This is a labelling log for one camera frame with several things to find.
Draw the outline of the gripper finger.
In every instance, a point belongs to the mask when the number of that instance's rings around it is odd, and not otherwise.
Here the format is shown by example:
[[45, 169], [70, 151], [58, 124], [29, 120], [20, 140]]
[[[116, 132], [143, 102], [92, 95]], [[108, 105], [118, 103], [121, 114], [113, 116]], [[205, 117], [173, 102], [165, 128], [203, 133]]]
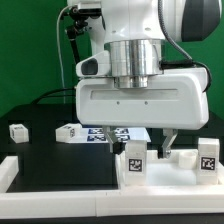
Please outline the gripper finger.
[[122, 143], [118, 140], [115, 131], [110, 126], [103, 126], [103, 133], [109, 143], [110, 152], [113, 154], [122, 153]]
[[161, 147], [158, 148], [158, 158], [168, 159], [171, 155], [171, 146], [178, 135], [177, 129], [164, 129], [163, 136], [165, 140]]

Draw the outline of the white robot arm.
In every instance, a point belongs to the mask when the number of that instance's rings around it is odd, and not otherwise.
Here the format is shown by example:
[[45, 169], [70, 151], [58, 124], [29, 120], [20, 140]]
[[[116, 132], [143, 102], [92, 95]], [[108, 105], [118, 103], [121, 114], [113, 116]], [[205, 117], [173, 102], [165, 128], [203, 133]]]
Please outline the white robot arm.
[[209, 118], [211, 73], [190, 55], [166, 61], [163, 45], [202, 41], [219, 25], [221, 0], [68, 0], [76, 31], [89, 33], [93, 54], [79, 62], [76, 113], [103, 128], [120, 153], [117, 127], [162, 129], [158, 154], [169, 156], [180, 129], [196, 130]]

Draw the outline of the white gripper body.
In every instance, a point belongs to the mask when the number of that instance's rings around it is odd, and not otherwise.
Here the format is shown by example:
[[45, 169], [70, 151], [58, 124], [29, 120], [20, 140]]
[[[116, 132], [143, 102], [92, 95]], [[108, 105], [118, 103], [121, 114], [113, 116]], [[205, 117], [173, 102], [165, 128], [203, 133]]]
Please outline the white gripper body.
[[208, 122], [203, 68], [171, 69], [146, 88], [117, 89], [111, 78], [81, 80], [76, 113], [85, 125], [197, 130]]

